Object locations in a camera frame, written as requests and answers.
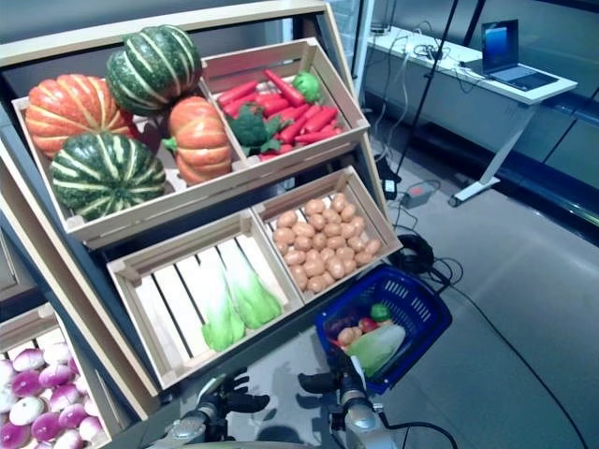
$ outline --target bok choy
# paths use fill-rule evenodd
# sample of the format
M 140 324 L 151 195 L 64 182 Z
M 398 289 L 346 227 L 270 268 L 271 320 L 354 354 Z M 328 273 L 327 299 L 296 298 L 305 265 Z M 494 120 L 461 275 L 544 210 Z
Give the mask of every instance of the bok choy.
M 279 301 L 262 284 L 237 245 L 223 244 L 219 248 L 226 266 L 227 283 L 245 325 L 258 329 L 279 316 Z
M 204 302 L 207 323 L 202 326 L 202 335 L 210 348 L 223 351 L 243 337 L 245 326 L 233 307 L 218 256 L 202 257 L 200 270 L 208 299 Z

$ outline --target white desk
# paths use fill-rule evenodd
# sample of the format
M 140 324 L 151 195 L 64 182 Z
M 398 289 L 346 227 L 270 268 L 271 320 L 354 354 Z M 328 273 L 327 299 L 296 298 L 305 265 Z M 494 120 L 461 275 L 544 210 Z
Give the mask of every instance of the white desk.
M 432 37 L 423 36 L 418 33 L 412 33 L 410 31 L 396 27 L 392 27 L 391 31 L 384 36 L 371 36 L 369 40 L 371 47 L 374 47 L 379 51 L 389 52 L 389 49 L 391 49 L 391 46 L 393 46 L 391 55 L 404 58 L 405 55 L 408 54 L 410 58 L 409 61 L 428 69 L 432 68 L 433 60 L 425 56 L 416 55 L 414 53 L 414 48 L 421 44 L 433 45 L 436 47 L 438 42 L 439 39 L 437 39 L 435 42 L 435 39 Z M 499 182 L 499 180 L 494 176 L 495 173 L 497 173 L 497 170 L 504 162 L 505 157 L 507 157 L 509 152 L 512 150 L 529 121 L 536 113 L 540 103 L 547 98 L 576 88 L 577 82 L 535 69 L 541 73 L 547 73 L 558 80 L 537 89 L 524 92 L 497 81 L 485 80 L 469 69 L 460 67 L 459 62 L 469 63 L 481 59 L 482 53 L 478 50 L 469 49 L 461 45 L 446 42 L 444 44 L 444 54 L 446 57 L 438 62 L 437 71 L 444 73 L 449 77 L 459 78 L 462 81 L 475 83 L 473 89 L 491 91 L 500 95 L 501 97 L 514 100 L 514 102 L 521 107 L 519 108 L 518 113 L 513 113 L 515 121 L 513 126 L 510 126 L 509 132 L 506 133 L 508 134 L 508 137 L 507 139 L 502 139 L 502 144 L 499 146 L 495 156 L 489 163 L 480 180 L 474 182 L 450 198 L 450 204 L 453 206 L 458 206 L 463 201 Z M 471 101 L 471 99 L 466 95 L 460 95 L 460 98 L 458 99 L 456 97 L 452 98 L 452 107 L 457 112 L 460 108 L 460 105 L 457 104 L 456 101 Z M 480 113 L 475 117 L 476 120 L 472 121 L 470 125 L 472 127 L 481 126 L 485 121 L 486 115 L 487 114 L 485 113 Z M 432 122 L 436 122 L 434 114 L 429 114 L 429 118 Z M 438 122 L 441 126 L 445 124 L 443 120 L 439 120 Z

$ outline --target wooden produce display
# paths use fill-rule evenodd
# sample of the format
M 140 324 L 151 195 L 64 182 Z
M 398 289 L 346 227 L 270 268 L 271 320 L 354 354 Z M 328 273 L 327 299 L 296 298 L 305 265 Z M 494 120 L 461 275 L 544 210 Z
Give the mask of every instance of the wooden produce display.
M 204 67 L 200 84 L 205 83 L 212 100 L 218 100 L 222 93 L 251 81 L 258 83 L 256 92 L 259 94 L 280 93 L 265 74 L 267 69 L 288 83 L 291 83 L 299 72 L 307 72 L 318 80 L 321 91 L 318 105 L 338 110 L 333 121 L 340 129 L 340 134 L 315 143 L 296 145 L 293 150 L 284 151 L 269 160 L 262 161 L 257 155 L 251 155 L 248 163 L 255 176 L 269 176 L 286 167 L 322 159 L 325 154 L 334 157 L 350 152 L 369 127 L 353 96 L 313 37 L 211 56 L 204 58 L 202 63 Z M 219 106 L 218 109 L 226 122 L 227 114 L 224 113 L 224 108 Z M 273 112 L 270 117 L 276 115 L 277 113 Z M 235 138 L 233 144 L 238 152 L 242 152 L 238 139 Z
M 29 98 L 15 99 L 12 103 L 26 143 L 66 233 L 83 241 L 92 249 L 106 246 L 350 152 L 368 128 L 368 122 L 314 38 L 213 56 L 203 59 L 202 64 L 204 78 L 200 80 L 198 88 L 209 104 L 215 107 L 215 98 L 220 92 L 245 80 L 264 81 L 262 72 L 269 66 L 282 77 L 291 77 L 300 70 L 309 71 L 320 80 L 324 103 L 339 110 L 337 120 L 343 131 L 332 138 L 305 145 L 269 162 L 259 163 L 256 156 L 245 156 L 219 109 L 220 118 L 225 123 L 226 136 L 232 147 L 232 171 L 219 172 L 217 178 L 188 185 L 180 176 L 181 161 L 178 161 L 177 167 L 172 153 L 161 143 L 156 121 L 134 116 L 134 127 L 137 127 L 139 132 L 138 140 L 147 145 L 165 168 L 165 192 L 128 209 L 86 221 L 61 204 L 52 186 L 51 159 L 35 145 L 26 125 L 25 112 L 30 106 Z
M 231 263 L 231 257 L 236 255 L 242 258 L 242 264 L 249 263 L 262 285 L 274 295 L 279 314 L 263 326 L 247 322 L 245 315 L 240 314 L 245 330 L 231 336 L 224 350 L 214 350 L 204 327 L 211 324 L 215 305 L 223 293 L 226 295 L 224 290 L 229 292 L 235 309 L 241 309 L 242 298 L 233 287 L 236 280 L 243 279 L 245 268 Z M 163 388 L 201 369 L 303 305 L 261 223 L 249 210 L 116 259 L 108 263 L 108 270 Z M 221 288 L 216 279 L 223 273 L 228 288 Z M 227 310 L 219 313 L 233 312 L 227 305 Z M 233 330 L 239 327 L 237 317 L 229 316 L 227 320 L 226 330 L 230 326 L 230 332 L 237 332 Z
M 135 116 L 134 122 L 140 132 L 140 140 L 147 143 L 150 149 L 155 151 L 156 157 L 165 168 L 167 176 L 165 194 L 129 209 L 86 222 L 79 215 L 75 215 L 72 210 L 64 207 L 56 197 L 51 184 L 51 159 L 44 156 L 36 148 L 25 125 L 25 111 L 29 106 L 29 99 L 26 97 L 19 98 L 13 100 L 12 103 L 25 134 L 29 150 L 50 193 L 52 205 L 56 209 L 63 228 L 67 234 L 83 241 L 93 249 L 230 198 L 239 192 L 236 187 L 243 184 L 243 180 L 247 180 L 242 172 L 243 168 L 247 167 L 244 156 L 233 149 L 231 152 L 233 171 L 231 173 L 188 187 L 186 182 L 179 176 L 179 169 L 172 153 L 160 143 L 159 132 L 154 122 Z M 229 140 L 234 138 L 232 134 L 227 134 L 227 136 Z
M 339 212 L 333 213 L 331 203 L 334 201 L 337 194 L 343 194 L 344 204 L 351 205 L 347 212 L 344 212 L 342 208 L 339 208 Z M 320 229 L 317 233 L 315 233 L 314 230 L 311 230 L 310 233 L 307 234 L 307 231 L 304 232 L 303 228 L 305 228 L 308 223 L 311 224 L 308 227 L 312 227 L 314 224 L 310 219 L 311 213 L 309 211 L 313 206 L 314 200 L 318 203 L 322 201 L 322 204 L 320 205 L 321 210 L 318 211 L 317 215 L 323 220 L 323 224 L 315 225 L 316 230 Z M 275 198 L 264 201 L 263 203 L 254 206 L 253 210 L 259 220 L 264 223 L 269 240 L 272 245 L 275 245 L 275 248 L 278 246 L 277 242 L 281 242 L 281 240 L 277 238 L 277 221 L 279 221 L 280 227 L 286 227 L 285 231 L 290 237 L 288 237 L 288 240 L 286 241 L 286 246 L 279 246 L 276 250 L 278 263 L 282 267 L 285 267 L 287 274 L 295 280 L 294 284 L 305 302 L 310 302 L 321 297 L 331 288 L 334 288 L 341 282 L 351 279 L 361 271 L 370 268 L 381 258 L 386 257 L 401 248 L 401 244 L 393 232 L 391 225 L 376 207 L 372 197 L 359 178 L 358 173 L 351 166 L 302 185 L 284 195 L 276 196 Z M 322 212 L 325 212 L 324 215 L 326 216 L 326 210 L 331 212 L 331 215 L 335 215 L 333 220 L 330 220 L 329 217 L 327 217 L 326 221 L 323 219 Z M 287 215 L 289 213 L 291 213 L 292 216 L 295 215 L 293 221 L 297 221 L 296 225 L 299 225 L 299 229 L 295 229 L 295 227 L 292 226 L 293 230 L 290 230 L 289 227 L 283 226 L 286 225 L 286 223 L 282 223 L 280 217 L 285 214 L 285 217 L 282 218 L 283 222 L 285 222 L 287 221 Z M 352 217 L 361 217 L 359 231 L 357 234 L 352 233 L 351 235 L 353 237 L 349 237 L 348 240 L 346 240 L 341 236 L 341 229 L 330 233 L 327 238 L 324 237 L 323 233 L 328 232 L 329 230 L 326 225 L 335 223 L 339 228 L 341 228 L 342 224 L 350 226 Z M 304 234 L 310 238 L 310 241 L 306 240 L 304 243 L 297 240 L 298 236 L 303 237 Z M 323 238 L 323 241 L 320 244 L 317 244 L 314 240 L 314 236 L 317 234 Z M 365 253 L 364 249 L 367 249 L 368 242 L 371 240 L 377 240 L 377 242 L 375 242 L 375 247 L 371 252 Z M 324 270 L 308 267 L 311 260 L 310 251 L 314 252 L 315 245 L 319 245 L 316 249 L 320 252 L 320 258 L 325 259 Z M 331 254 L 323 255 L 322 251 L 329 251 Z M 329 257 L 336 256 L 344 259 L 346 254 L 343 254 L 343 252 L 351 253 L 351 257 L 349 258 L 355 259 L 357 263 L 350 269 L 347 269 L 344 273 L 332 272 L 337 270 L 335 267 L 329 267 L 329 269 L 327 269 L 326 262 Z M 300 256 L 300 260 L 290 260 Z M 308 271 L 308 278 L 312 276 L 318 277 L 318 283 L 321 283 L 321 275 L 324 275 L 326 277 L 324 284 L 315 285 L 314 288 L 311 289 L 308 279 L 302 281 L 298 273 L 295 272 L 297 266 L 303 266 L 305 271 Z
M 51 351 L 55 350 L 57 347 L 63 347 L 64 343 L 67 345 L 68 351 L 73 357 L 72 362 L 74 362 L 75 367 L 73 367 L 71 362 L 66 365 L 61 365 L 62 369 L 69 372 L 69 384 L 48 387 L 38 394 L 44 403 L 43 412 L 49 413 L 52 411 L 58 415 L 59 412 L 65 410 L 65 408 L 63 408 L 65 404 L 61 405 L 61 403 L 55 401 L 56 399 L 52 396 L 52 393 L 57 391 L 59 388 L 69 387 L 73 389 L 75 386 L 77 386 L 78 390 L 80 390 L 80 396 L 78 398 L 74 398 L 71 396 L 71 392 L 69 392 L 68 395 L 65 395 L 65 398 L 69 398 L 69 400 L 74 399 L 74 403 L 84 403 L 85 400 L 90 400 L 91 402 L 89 404 L 84 404 L 85 411 L 96 413 L 97 419 L 99 420 L 99 424 L 101 426 L 101 430 L 97 432 L 90 441 L 83 442 L 83 447 L 103 447 L 109 444 L 112 440 L 112 437 L 124 430 L 129 423 L 124 420 L 120 410 L 117 409 L 118 406 L 115 405 L 115 401 L 110 396 L 109 390 L 104 385 L 97 372 L 91 367 L 85 356 L 79 354 L 77 348 L 72 344 L 68 334 L 66 333 L 65 326 L 58 315 L 56 315 L 51 305 L 48 303 L 44 304 L 43 306 L 25 312 L 11 320 L 5 321 L 0 325 L 0 361 L 8 359 L 11 361 L 16 370 L 21 371 L 15 372 L 13 374 L 15 377 L 12 377 L 12 381 L 9 383 L 13 388 L 16 386 L 15 382 L 19 382 L 19 379 L 16 376 L 28 373 L 27 369 L 23 370 L 23 360 L 26 360 L 26 357 L 23 357 L 23 351 L 36 351 L 37 349 L 41 351 L 44 356 L 44 360 L 39 361 L 39 363 L 34 362 L 36 358 L 32 355 L 27 357 L 30 357 L 31 363 L 36 363 L 35 366 L 38 367 L 35 369 L 30 368 L 29 370 L 37 373 L 43 373 L 44 367 L 51 369 L 56 367 L 54 363 L 59 363 L 54 361 L 53 358 L 55 355 L 52 355 Z M 42 385 L 44 385 L 44 381 L 41 381 L 41 379 L 42 375 L 39 376 L 39 381 L 42 383 Z M 25 384 L 27 382 L 29 381 L 25 380 L 24 383 L 21 383 L 20 385 L 26 387 Z M 83 425 L 83 421 L 81 421 L 81 424 L 79 424 L 79 428 L 74 427 L 74 429 L 65 431 L 73 432 L 73 430 L 75 430 L 75 432 L 78 431 L 82 437 L 85 437 L 86 430 L 82 429 L 81 425 Z M 39 426 L 37 426 L 36 421 L 34 421 L 32 425 L 28 425 L 28 427 L 29 426 L 31 426 L 30 430 L 28 430 L 30 438 L 27 439 L 24 444 L 18 447 L 38 447 L 38 441 L 35 436 L 42 435 L 43 433 L 38 433 L 40 429 Z M 61 435 L 63 435 L 62 430 L 61 433 L 58 434 L 58 438 L 60 438 Z

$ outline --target gray floor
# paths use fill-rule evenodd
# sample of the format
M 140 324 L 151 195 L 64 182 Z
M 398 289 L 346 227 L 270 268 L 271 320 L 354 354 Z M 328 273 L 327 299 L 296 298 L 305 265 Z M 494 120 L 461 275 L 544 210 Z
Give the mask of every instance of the gray floor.
M 394 146 L 401 142 L 399 137 Z M 465 274 L 459 288 L 537 370 L 588 445 L 599 447 L 597 248 L 495 191 L 449 207 L 446 201 L 460 189 L 461 177 L 426 155 L 412 152 L 401 175 L 401 188 L 428 179 L 442 183 L 427 204 L 410 210 L 418 219 L 416 231 L 436 255 L 461 261 Z M 396 204 L 390 205 L 393 220 Z M 402 214 L 402 225 L 413 222 Z M 432 422 L 449 430 L 461 449 L 581 447 L 551 397 L 466 299 L 453 290 L 443 299 L 453 324 L 392 391 L 377 399 L 386 405 L 389 421 Z M 297 383 L 298 373 L 325 368 L 309 322 L 270 336 L 241 358 L 250 363 L 252 391 L 270 394 L 271 403 L 250 417 L 232 413 L 232 435 L 334 447 L 324 419 L 329 398 L 310 398 Z M 167 422 L 186 404 L 159 419 Z M 149 441 L 159 430 L 141 424 L 129 438 L 138 442 L 143 435 Z M 398 433 L 398 442 L 402 438 Z M 113 446 L 135 447 L 124 441 Z M 433 431 L 412 429 L 406 447 L 450 446 Z

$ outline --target carrot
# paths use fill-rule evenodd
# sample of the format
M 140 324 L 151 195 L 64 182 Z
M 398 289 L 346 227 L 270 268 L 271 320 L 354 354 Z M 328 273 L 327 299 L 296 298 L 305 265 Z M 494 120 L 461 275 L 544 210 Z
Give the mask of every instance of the carrot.
M 266 162 L 266 161 L 269 161 L 270 159 L 277 157 L 278 155 L 279 155 L 278 152 L 274 152 L 273 150 L 270 150 L 269 152 L 263 152 L 262 154 L 259 154 L 258 157 L 260 158 L 261 162 Z
M 285 109 L 289 106 L 289 102 L 284 98 L 273 98 L 272 100 L 264 101 L 262 108 L 264 108 L 264 116 L 270 117 L 271 115 Z
M 287 128 L 285 128 L 281 133 L 279 133 L 279 140 L 283 143 L 293 143 L 294 137 L 300 133 L 300 129 L 306 124 L 308 119 L 305 115 L 299 117 L 296 122 L 290 124 Z
M 298 107 L 305 103 L 303 100 L 303 95 L 291 84 L 279 78 L 272 70 L 266 69 L 264 74 L 275 86 L 279 88 L 281 95 L 286 98 L 289 103 L 291 103 L 291 106 Z
M 216 102 L 223 107 L 233 100 L 237 100 L 238 98 L 248 95 L 256 89 L 257 85 L 258 81 L 247 81 L 241 86 L 234 87 L 233 89 L 229 89 L 228 91 L 218 95 Z
M 271 100 L 278 100 L 282 98 L 279 94 L 258 94 L 256 96 L 256 102 L 260 106 L 264 106 L 264 103 L 268 103 Z
M 297 120 L 308 108 L 310 105 L 301 105 L 299 108 L 294 108 L 293 106 L 289 108 L 283 109 L 281 112 L 278 112 L 277 115 L 281 117 L 281 121 L 284 122 L 286 120 Z
M 233 100 L 233 101 L 227 103 L 223 107 L 223 112 L 226 115 L 230 115 L 231 117 L 234 117 L 237 115 L 237 113 L 240 111 L 241 107 L 245 103 L 251 103 L 252 101 L 254 101 L 255 98 L 256 98 L 256 94 L 248 94 L 246 96 L 238 98 L 237 100 Z
M 281 148 L 279 149 L 278 153 L 279 154 L 286 154 L 288 152 L 292 152 L 293 151 L 293 145 L 290 145 L 288 143 L 284 143 L 283 145 L 281 145 Z
M 317 133 L 310 134 L 302 134 L 301 136 L 295 136 L 294 141 L 296 143 L 315 143 L 319 140 L 324 140 L 325 138 L 332 138 L 333 136 L 337 136 L 337 131 L 334 129 L 328 132 L 319 131 Z
M 320 131 L 327 123 L 337 116 L 337 108 L 333 106 L 323 106 L 320 112 L 313 116 L 301 130 L 303 134 L 310 134 Z
M 306 110 L 306 113 L 304 114 L 304 116 L 310 119 L 313 116 L 315 116 L 318 112 L 320 112 L 320 109 L 322 109 L 322 108 L 318 105 L 311 105 L 308 108 L 308 110 Z

